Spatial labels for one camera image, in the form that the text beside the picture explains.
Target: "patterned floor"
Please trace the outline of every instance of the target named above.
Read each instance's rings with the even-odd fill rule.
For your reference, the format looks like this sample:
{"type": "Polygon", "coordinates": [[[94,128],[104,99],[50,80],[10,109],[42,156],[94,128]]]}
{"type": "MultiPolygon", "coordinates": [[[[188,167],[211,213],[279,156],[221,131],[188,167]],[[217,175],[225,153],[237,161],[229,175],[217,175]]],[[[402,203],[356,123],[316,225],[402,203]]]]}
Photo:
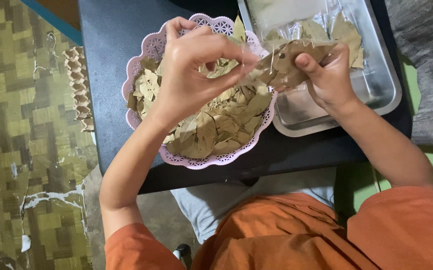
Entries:
{"type": "Polygon", "coordinates": [[[20,0],[0,0],[0,267],[91,269],[82,179],[96,147],[72,109],[74,44],[20,0]],[[21,252],[22,235],[31,248],[21,252]]]}

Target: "gray fabric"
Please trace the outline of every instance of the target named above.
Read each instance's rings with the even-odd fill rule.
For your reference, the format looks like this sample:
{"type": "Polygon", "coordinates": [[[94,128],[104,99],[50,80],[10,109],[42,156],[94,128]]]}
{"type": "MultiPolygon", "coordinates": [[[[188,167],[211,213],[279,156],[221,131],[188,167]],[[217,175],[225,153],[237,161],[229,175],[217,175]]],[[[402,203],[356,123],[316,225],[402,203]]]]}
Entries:
{"type": "Polygon", "coordinates": [[[232,181],[174,189],[171,193],[202,244],[230,210],[254,195],[301,192],[333,208],[335,177],[336,167],[331,167],[263,176],[252,187],[232,181]]]}
{"type": "Polygon", "coordinates": [[[396,43],[417,68],[421,102],[413,119],[413,141],[433,145],[433,0],[385,3],[396,43]]]}

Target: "perforated basket pattern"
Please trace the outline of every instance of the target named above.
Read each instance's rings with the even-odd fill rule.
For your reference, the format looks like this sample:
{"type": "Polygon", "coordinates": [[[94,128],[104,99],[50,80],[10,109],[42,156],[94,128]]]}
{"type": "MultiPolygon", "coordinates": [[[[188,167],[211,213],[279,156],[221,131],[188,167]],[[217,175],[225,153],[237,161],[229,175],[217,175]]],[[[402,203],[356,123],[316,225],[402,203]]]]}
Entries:
{"type": "MultiPolygon", "coordinates": [[[[233,33],[233,21],[227,17],[217,17],[213,19],[207,15],[198,13],[191,16],[189,20],[196,22],[197,27],[201,27],[203,25],[210,26],[213,29],[213,31],[217,33],[223,33],[227,35],[231,35],[233,33]]],[[[268,52],[261,47],[260,41],[258,40],[258,38],[254,33],[246,31],[246,35],[247,35],[247,44],[249,46],[249,49],[253,53],[258,54],[261,57],[264,57],[268,54],[268,52]]],[[[165,25],[163,25],[160,28],[160,31],[158,33],[149,34],[143,39],[143,42],[141,43],[141,51],[142,51],[141,55],[131,58],[127,64],[127,80],[125,81],[121,89],[125,101],[128,101],[128,95],[132,91],[133,78],[141,69],[140,60],[145,56],[150,56],[151,58],[160,61],[165,51],[165,45],[166,45],[165,25]]],[[[202,158],[193,159],[186,156],[183,157],[180,155],[173,155],[170,152],[168,152],[165,145],[162,145],[160,147],[159,152],[161,154],[163,161],[172,165],[185,166],[192,170],[203,169],[213,164],[225,165],[231,163],[232,161],[236,160],[238,156],[248,152],[256,145],[261,132],[265,128],[267,128],[273,120],[275,101],[276,101],[276,94],[273,94],[273,98],[272,101],[270,102],[270,105],[268,106],[267,109],[265,109],[265,111],[263,111],[263,113],[261,113],[263,117],[263,123],[256,130],[255,134],[253,135],[253,138],[246,145],[242,146],[240,149],[226,155],[208,156],[205,157],[204,159],[202,158]]],[[[136,129],[136,127],[138,127],[138,125],[140,124],[140,120],[137,116],[137,113],[131,109],[129,109],[126,113],[126,120],[128,122],[128,125],[132,129],[136,129]]]]}

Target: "gray pants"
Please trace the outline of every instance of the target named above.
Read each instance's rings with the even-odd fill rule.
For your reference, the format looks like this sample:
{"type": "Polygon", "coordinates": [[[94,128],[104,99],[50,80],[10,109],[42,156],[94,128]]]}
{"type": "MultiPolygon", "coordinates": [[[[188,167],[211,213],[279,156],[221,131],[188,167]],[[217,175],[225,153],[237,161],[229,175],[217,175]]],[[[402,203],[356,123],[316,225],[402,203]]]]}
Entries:
{"type": "Polygon", "coordinates": [[[252,187],[240,181],[213,183],[171,191],[191,222],[199,243],[212,236],[227,212],[255,195],[305,193],[333,208],[336,167],[260,177],[252,187]]]}

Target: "person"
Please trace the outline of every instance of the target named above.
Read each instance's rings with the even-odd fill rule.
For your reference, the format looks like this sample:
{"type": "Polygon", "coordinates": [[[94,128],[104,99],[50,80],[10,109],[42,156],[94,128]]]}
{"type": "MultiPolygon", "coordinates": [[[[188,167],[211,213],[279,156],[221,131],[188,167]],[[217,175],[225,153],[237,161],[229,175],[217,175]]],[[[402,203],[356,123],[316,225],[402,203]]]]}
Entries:
{"type": "MultiPolygon", "coordinates": [[[[209,27],[195,26],[183,18],[167,22],[158,99],[103,178],[106,269],[184,269],[144,226],[138,191],[168,131],[238,83],[241,71],[248,73],[258,60],[209,27]],[[192,30],[179,37],[182,29],[192,30]],[[219,58],[236,59],[241,67],[213,79],[198,72],[202,64],[211,70],[219,58]]],[[[333,168],[260,179],[251,188],[222,183],[206,193],[174,190],[203,242],[191,269],[433,270],[433,167],[417,146],[356,97],[348,46],[338,45],[336,52],[324,67],[304,53],[295,63],[310,77],[316,104],[352,136],[392,188],[368,198],[346,230],[332,210],[333,168]],[[215,200],[227,205],[215,206],[215,200]]]]}

